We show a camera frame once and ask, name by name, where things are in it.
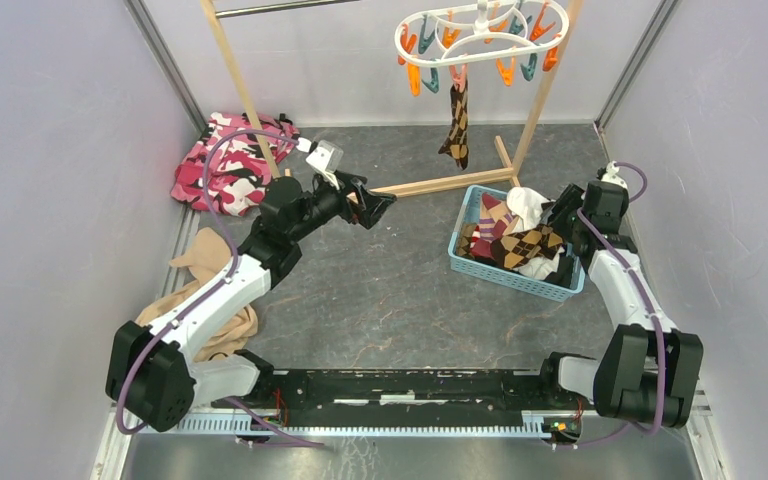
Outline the brown argyle sock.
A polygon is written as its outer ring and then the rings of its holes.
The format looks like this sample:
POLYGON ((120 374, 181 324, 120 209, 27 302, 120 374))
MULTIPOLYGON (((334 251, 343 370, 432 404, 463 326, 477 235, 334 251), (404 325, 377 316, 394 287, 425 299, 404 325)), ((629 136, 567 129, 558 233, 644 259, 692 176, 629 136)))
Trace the brown argyle sock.
POLYGON ((515 270, 535 258, 552 260, 565 244, 565 239, 552 227, 539 224, 533 229, 494 240, 490 252, 499 267, 515 270))
POLYGON ((451 124, 438 153, 451 157, 461 170, 465 170, 469 163, 468 89, 464 87, 459 90, 457 86, 452 86, 449 95, 451 124))

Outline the pink clothespin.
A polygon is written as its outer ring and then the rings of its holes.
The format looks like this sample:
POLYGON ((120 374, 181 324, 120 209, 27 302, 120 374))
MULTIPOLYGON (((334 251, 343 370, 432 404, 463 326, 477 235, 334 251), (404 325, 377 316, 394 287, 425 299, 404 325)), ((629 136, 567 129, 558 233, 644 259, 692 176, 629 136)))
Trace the pink clothespin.
POLYGON ((468 66, 466 64, 460 66, 450 65, 448 69, 452 79, 453 89, 460 93, 464 93, 468 84, 468 66))

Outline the white plastic clip hanger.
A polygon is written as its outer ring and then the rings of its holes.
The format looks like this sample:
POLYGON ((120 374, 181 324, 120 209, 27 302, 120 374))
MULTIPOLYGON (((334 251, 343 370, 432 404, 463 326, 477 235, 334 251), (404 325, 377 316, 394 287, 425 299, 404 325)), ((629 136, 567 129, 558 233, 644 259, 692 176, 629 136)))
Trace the white plastic clip hanger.
POLYGON ((505 86, 553 71, 572 31, 574 5, 558 1, 472 1, 403 18, 392 43, 413 96, 437 93, 448 67, 492 64, 505 86))

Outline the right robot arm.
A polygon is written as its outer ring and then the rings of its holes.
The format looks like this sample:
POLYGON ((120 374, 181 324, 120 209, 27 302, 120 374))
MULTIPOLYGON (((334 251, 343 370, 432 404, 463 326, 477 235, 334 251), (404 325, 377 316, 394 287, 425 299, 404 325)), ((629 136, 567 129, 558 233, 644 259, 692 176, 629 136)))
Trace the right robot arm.
POLYGON ((669 319, 648 285, 635 241, 620 231, 629 204, 625 187, 592 180, 568 185, 542 216, 597 287, 614 333, 598 359, 551 353, 537 392, 551 408, 578 394, 602 417, 680 428, 691 413, 704 347, 669 319))

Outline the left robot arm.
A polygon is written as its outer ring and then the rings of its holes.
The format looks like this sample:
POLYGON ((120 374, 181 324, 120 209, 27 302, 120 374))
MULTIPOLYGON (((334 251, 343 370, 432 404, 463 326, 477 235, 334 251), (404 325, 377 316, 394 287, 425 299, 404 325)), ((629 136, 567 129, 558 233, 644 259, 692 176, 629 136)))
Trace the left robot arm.
POLYGON ((115 332, 105 384, 115 401, 118 430, 145 427, 165 432, 194 406, 239 397, 250 407, 266 405, 273 379, 241 354, 199 362, 197 353, 243 307, 289 275, 302 256, 300 241, 335 217, 371 229, 397 197, 367 189, 366 179, 338 171, 317 174, 313 190, 292 177, 266 188, 249 235, 229 262, 169 312, 141 326, 115 332))

